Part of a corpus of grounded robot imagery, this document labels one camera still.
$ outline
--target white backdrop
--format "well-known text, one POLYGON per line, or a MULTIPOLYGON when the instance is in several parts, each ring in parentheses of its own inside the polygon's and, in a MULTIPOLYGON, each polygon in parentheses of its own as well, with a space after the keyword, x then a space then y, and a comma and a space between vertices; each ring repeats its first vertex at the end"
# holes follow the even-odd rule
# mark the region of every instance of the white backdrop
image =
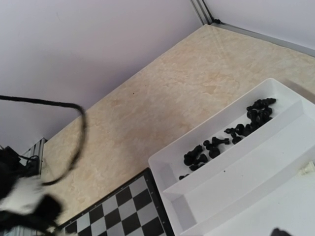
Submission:
POLYGON ((313 0, 206 0, 215 18, 263 35, 315 49, 313 0))
MULTIPOLYGON (((0 94, 92 106, 201 26, 188 0, 2 0, 0 94)), ((0 145, 23 153, 75 111, 0 101, 0 145)))

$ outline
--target black wire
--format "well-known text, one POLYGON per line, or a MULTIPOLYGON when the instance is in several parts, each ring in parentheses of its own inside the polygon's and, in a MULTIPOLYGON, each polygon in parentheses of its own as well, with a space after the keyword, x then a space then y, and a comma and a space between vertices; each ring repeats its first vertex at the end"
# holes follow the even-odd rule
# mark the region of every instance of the black wire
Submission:
POLYGON ((84 109, 74 103, 65 103, 65 102, 54 102, 54 101, 47 101, 42 99, 33 99, 33 98, 25 98, 25 97, 12 97, 12 96, 4 96, 0 95, 0 100, 4 101, 14 101, 14 102, 27 102, 27 103, 33 103, 33 104, 42 104, 42 105, 48 105, 48 106, 55 106, 55 107, 65 107, 65 108, 73 108, 76 109, 80 115, 81 115, 81 136, 79 139, 79 145, 76 148, 76 151, 69 163, 69 166, 65 172, 58 177, 57 179, 50 181, 50 182, 44 182, 42 183, 43 186, 49 186, 58 183, 60 180, 65 178, 74 168, 76 163, 78 162, 82 150, 84 148, 84 143, 86 140, 86 132, 87 132, 87 118, 84 109))
POLYGON ((38 160, 39 160, 39 156, 38 155, 33 155, 33 156, 30 156, 30 157, 19 155, 19 157, 21 157, 24 160, 27 160, 26 164, 28 164, 29 161, 35 161, 36 159, 34 159, 34 157, 37 157, 38 160))

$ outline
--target chess piece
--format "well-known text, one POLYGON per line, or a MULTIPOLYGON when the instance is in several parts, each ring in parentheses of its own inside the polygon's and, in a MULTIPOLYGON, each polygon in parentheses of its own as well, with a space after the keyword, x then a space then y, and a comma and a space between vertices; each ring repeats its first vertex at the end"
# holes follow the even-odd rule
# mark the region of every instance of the chess piece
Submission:
POLYGON ((212 145, 218 146, 219 144, 228 145, 228 144, 230 144, 230 139, 228 139, 228 138, 226 138, 226 139, 218 139, 217 137, 213 137, 212 138, 212 145))
POLYGON ((268 106, 268 104, 266 102, 263 102, 261 99, 259 99, 259 100, 255 101, 253 105, 247 107, 246 109, 247 109, 247 111, 250 111, 252 109, 260 110, 266 106, 268 106))
POLYGON ((313 161, 310 161, 305 167, 299 170, 299 174, 302 176, 311 172, 315 172, 315 165, 313 161))
POLYGON ((190 169, 191 171, 196 171, 196 170, 198 170, 198 168, 199 168, 199 166, 197 166, 197 165, 191 165, 191 166, 189 166, 189 169, 190 169))
POLYGON ((238 125, 235 127, 235 132, 236 132, 238 135, 243 135, 244 130, 245 130, 245 127, 244 127, 243 124, 238 124, 238 125))
POLYGON ((259 127, 260 126, 257 122, 252 122, 251 123, 251 133, 254 132, 255 130, 257 130, 259 127))
POLYGON ((264 110, 268 112, 269 116, 272 114, 272 108, 266 107, 264 110))
POLYGON ((187 158, 184 158, 184 164, 186 166, 191 166, 193 163, 194 163, 195 159, 192 158, 192 157, 187 157, 187 158))
POLYGON ((198 145, 192 151, 187 152, 187 154, 184 155, 184 164, 187 166, 192 165, 202 151, 202 146, 198 145))
POLYGON ((263 126, 265 123, 267 123, 269 121, 269 112, 264 109, 264 110, 260 110, 258 112, 258 124, 259 126, 263 126))
POLYGON ((183 178, 185 178, 185 177, 187 177, 187 176, 189 176, 189 174, 187 174, 187 175, 185 175, 185 176, 179 176, 179 180, 182 180, 183 178))
POLYGON ((242 140, 242 138, 240 136, 236 135, 236 131, 233 128, 226 129, 224 132, 227 134, 230 134, 232 136, 232 138, 233 138, 232 143, 233 144, 237 144, 239 141, 242 140))
POLYGON ((198 165, 198 164, 200 164, 202 162, 203 163, 207 163, 208 162, 208 158, 207 158, 207 156, 205 154, 201 154, 200 157, 197 160, 195 160, 193 164, 194 165, 198 165))
POLYGON ((235 129, 234 128, 228 128, 224 131, 224 133, 226 134, 232 134, 232 133, 235 133, 235 129))
POLYGON ((276 101, 277 100, 275 98, 266 98, 262 100, 262 102, 266 103, 268 106, 274 104, 276 101))
POLYGON ((202 145, 198 145, 191 151, 190 155, 197 158, 197 156, 200 153, 202 153, 202 151, 203 151, 202 145))
POLYGON ((205 140, 203 142, 203 145, 206 147, 207 150, 210 150, 212 147, 214 147, 214 145, 212 143, 210 143, 209 140, 205 140))
POLYGON ((292 235, 290 235, 286 231, 274 229, 270 236, 292 236, 292 235))
POLYGON ((256 122, 258 117, 258 111, 257 110, 249 110, 247 112, 247 117, 252 121, 256 122))
POLYGON ((221 152, 220 152, 220 150, 217 147, 212 147, 209 150, 209 157, 211 157, 212 159, 216 158, 220 154, 221 154, 221 152))
POLYGON ((237 144, 239 141, 241 141, 242 140, 242 138, 240 137, 240 136, 236 136, 236 137, 234 137, 233 139, 232 139, 232 143, 233 144, 237 144))
POLYGON ((245 129, 243 131, 243 136, 247 137, 252 133, 252 128, 250 124, 245 125, 245 129))
POLYGON ((205 141, 203 142, 203 145, 204 145, 205 147, 206 147, 207 145, 209 145, 209 144, 211 144, 209 140, 205 140, 205 141))

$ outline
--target beige tabletop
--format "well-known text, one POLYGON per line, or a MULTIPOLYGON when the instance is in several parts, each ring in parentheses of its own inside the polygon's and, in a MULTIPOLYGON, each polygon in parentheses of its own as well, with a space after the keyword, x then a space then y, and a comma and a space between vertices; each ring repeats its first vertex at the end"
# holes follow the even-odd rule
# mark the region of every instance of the beige tabletop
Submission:
MULTIPOLYGON (((203 26, 88 110, 88 142, 77 169, 49 188, 65 203, 60 223, 148 166, 148 158, 273 77, 315 101, 315 59, 259 39, 203 26)), ((65 168, 75 120, 44 147, 44 179, 65 168)))

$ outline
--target metal frame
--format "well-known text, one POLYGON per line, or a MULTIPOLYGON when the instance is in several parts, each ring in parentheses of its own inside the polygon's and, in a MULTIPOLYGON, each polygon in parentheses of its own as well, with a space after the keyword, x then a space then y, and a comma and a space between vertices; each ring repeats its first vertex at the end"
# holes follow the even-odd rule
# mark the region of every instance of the metal frame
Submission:
POLYGON ((306 48, 294 43, 290 43, 281 39, 277 39, 277 38, 273 38, 273 37, 269 37, 260 33, 256 33, 256 32, 252 32, 246 29, 242 29, 242 28, 238 28, 236 26, 232 26, 229 24, 225 24, 225 23, 221 23, 221 24, 217 24, 216 19, 214 19, 214 17, 212 16, 208 5, 205 3, 204 0, 190 0, 201 23, 204 25, 212 25, 221 29, 225 29, 225 30, 230 30, 236 33, 241 33, 253 38, 258 38, 258 39, 262 39, 264 41, 268 41, 271 43, 274 43, 276 45, 285 47, 285 48, 289 48, 304 54, 307 54, 309 56, 315 57, 315 50, 310 49, 310 48, 306 48))
MULTIPOLYGON (((23 154, 23 156, 25 157, 31 157, 34 155, 39 156, 39 175, 41 174, 45 142, 46 140, 44 138, 41 139, 33 147, 31 147, 26 153, 23 154)), ((36 230, 27 229, 21 226, 15 227, 9 232, 4 232, 4 236, 35 236, 35 235, 37 235, 36 230)))
POLYGON ((213 23, 213 17, 204 0, 190 0, 190 2, 195 9, 201 23, 203 25, 211 25, 213 23))

